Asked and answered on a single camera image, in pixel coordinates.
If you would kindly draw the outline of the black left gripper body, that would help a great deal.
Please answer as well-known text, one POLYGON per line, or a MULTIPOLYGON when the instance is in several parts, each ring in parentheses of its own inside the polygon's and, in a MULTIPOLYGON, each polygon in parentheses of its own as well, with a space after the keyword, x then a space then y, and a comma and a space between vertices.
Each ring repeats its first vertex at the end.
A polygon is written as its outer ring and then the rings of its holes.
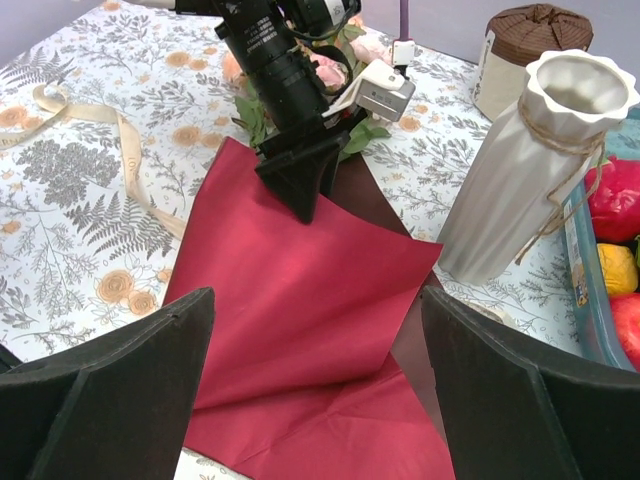
POLYGON ((262 145, 274 152, 321 135, 349 134, 349 121, 328 127, 322 118, 333 94, 302 48, 337 34, 361 11, 359 1, 177 1, 172 10, 222 19, 215 32, 276 128, 254 146, 258 154, 262 145))

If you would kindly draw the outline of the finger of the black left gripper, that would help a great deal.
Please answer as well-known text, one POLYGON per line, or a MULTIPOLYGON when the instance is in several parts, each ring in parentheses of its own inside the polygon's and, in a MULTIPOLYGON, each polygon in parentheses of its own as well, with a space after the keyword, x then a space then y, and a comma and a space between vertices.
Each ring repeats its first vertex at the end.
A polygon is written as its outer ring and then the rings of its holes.
POLYGON ((262 145, 255 172, 300 222, 311 223, 324 178, 329 167, 336 169, 338 154, 348 141, 348 133, 334 133, 274 152, 262 145))

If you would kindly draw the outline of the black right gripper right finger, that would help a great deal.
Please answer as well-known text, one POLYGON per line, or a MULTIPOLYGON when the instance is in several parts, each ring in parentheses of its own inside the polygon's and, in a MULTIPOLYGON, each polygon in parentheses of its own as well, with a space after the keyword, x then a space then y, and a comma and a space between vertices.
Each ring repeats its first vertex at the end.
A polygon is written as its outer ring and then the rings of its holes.
POLYGON ((638 374, 552 347, 433 286, 422 322, 457 478, 638 478, 638 374))

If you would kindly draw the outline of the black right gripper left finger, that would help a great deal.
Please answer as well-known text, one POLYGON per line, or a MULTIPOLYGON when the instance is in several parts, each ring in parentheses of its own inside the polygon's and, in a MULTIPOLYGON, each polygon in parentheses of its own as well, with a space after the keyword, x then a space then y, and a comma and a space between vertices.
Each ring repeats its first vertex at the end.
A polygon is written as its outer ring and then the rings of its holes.
POLYGON ((214 292, 30 362, 1 350, 4 479, 171 479, 214 324, 214 292))

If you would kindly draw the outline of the pink artificial flower bunch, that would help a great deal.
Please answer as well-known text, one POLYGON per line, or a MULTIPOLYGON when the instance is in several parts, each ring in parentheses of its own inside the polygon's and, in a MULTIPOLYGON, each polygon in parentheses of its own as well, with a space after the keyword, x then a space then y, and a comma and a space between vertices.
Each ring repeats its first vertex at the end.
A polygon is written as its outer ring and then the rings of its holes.
MULTIPOLYGON (((315 42, 312 47, 304 46, 302 51, 316 64, 316 74, 330 94, 337 94, 346 85, 350 68, 360 73, 377 59, 387 64, 391 62, 390 49, 364 32, 359 16, 350 19, 339 33, 315 42)), ((231 120, 249 133, 250 145, 254 147, 274 133, 276 128, 232 52, 227 52, 223 57, 222 70, 224 80, 236 90, 234 103, 237 116, 231 120)), ((369 112, 364 120, 350 130, 350 140, 340 152, 339 159, 345 160, 361 152, 374 139, 388 138, 388 125, 387 120, 369 112)))

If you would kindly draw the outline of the red paper bouquet wrap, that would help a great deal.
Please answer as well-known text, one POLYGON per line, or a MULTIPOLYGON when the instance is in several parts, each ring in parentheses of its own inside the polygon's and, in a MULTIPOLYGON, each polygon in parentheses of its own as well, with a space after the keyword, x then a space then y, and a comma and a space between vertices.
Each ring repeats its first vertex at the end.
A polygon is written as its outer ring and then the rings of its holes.
POLYGON ((187 448, 254 479, 450 479, 392 344, 436 244, 320 199, 300 223, 228 139, 191 209, 165 299, 214 291, 187 448))

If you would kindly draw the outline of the cream ribbon gold lettering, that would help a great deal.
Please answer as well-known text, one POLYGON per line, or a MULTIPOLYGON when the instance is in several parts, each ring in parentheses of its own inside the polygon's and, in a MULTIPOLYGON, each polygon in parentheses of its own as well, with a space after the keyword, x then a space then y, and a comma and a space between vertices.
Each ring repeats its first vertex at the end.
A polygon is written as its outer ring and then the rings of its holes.
POLYGON ((151 214, 169 233, 181 240, 185 233, 186 222, 173 214, 154 207, 140 183, 139 173, 142 166, 142 149, 138 130, 114 108, 98 104, 78 104, 70 102, 67 92, 60 86, 38 85, 34 88, 33 100, 52 116, 35 127, 21 132, 2 132, 1 149, 6 150, 34 137, 40 130, 53 125, 63 117, 97 123, 113 124, 117 127, 120 151, 124 170, 125 191, 146 212, 151 214))

